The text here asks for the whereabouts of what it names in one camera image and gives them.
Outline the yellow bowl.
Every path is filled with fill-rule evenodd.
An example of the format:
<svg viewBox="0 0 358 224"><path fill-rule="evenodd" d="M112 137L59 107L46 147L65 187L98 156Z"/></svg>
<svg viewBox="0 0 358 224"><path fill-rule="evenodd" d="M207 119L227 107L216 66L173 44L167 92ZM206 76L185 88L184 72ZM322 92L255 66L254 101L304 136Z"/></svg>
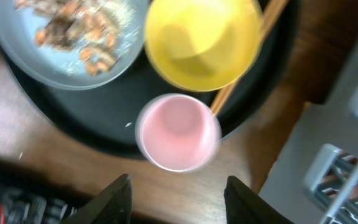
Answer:
<svg viewBox="0 0 358 224"><path fill-rule="evenodd" d="M263 23L255 0L154 0L145 20L145 53L171 85L218 90L252 68Z"/></svg>

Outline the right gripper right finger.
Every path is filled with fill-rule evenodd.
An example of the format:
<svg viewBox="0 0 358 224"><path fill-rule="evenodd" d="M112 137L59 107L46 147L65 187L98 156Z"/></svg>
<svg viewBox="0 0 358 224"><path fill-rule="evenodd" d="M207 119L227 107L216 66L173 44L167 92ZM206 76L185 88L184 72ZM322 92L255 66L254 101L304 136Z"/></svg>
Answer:
<svg viewBox="0 0 358 224"><path fill-rule="evenodd" d="M293 224L236 176L227 178L224 201L227 224Z"/></svg>

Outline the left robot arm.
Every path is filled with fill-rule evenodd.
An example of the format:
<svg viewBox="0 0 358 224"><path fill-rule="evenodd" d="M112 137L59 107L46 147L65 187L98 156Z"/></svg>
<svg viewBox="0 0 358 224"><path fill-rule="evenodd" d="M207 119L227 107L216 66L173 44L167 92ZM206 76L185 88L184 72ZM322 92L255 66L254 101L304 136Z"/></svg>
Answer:
<svg viewBox="0 0 358 224"><path fill-rule="evenodd" d="M61 223L83 205L75 195L0 163L0 223Z"/></svg>

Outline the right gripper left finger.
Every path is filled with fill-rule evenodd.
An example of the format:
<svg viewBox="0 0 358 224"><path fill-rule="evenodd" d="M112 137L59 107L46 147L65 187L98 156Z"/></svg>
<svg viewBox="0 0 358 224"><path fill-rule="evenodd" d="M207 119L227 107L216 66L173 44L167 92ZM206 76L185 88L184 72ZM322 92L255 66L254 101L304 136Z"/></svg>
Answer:
<svg viewBox="0 0 358 224"><path fill-rule="evenodd" d="M132 185L122 174L61 224L128 224L132 213Z"/></svg>

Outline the pink cup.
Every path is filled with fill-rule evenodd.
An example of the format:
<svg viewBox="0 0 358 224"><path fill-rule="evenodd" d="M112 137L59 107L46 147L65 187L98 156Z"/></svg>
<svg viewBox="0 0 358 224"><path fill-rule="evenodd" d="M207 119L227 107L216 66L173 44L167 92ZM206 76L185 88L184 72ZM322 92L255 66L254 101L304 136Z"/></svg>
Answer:
<svg viewBox="0 0 358 224"><path fill-rule="evenodd" d="M170 172L196 171L216 155L222 138L217 117L188 95L169 93L148 102L135 123L143 156Z"/></svg>

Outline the grey plate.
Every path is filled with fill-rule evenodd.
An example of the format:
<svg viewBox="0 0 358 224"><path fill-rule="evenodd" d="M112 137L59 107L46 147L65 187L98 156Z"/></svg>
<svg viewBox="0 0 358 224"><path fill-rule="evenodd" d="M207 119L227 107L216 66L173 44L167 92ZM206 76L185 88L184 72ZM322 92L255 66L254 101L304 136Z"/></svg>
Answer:
<svg viewBox="0 0 358 224"><path fill-rule="evenodd" d="M100 9L117 28L111 53L117 62L108 72L91 77L80 60L80 50L89 42L81 37L72 50L38 47L35 33L50 18L36 15L31 8L17 9L13 1L0 1L0 47L25 74L63 90L89 90L121 76L136 60L144 44L144 24L150 1L101 1Z"/></svg>

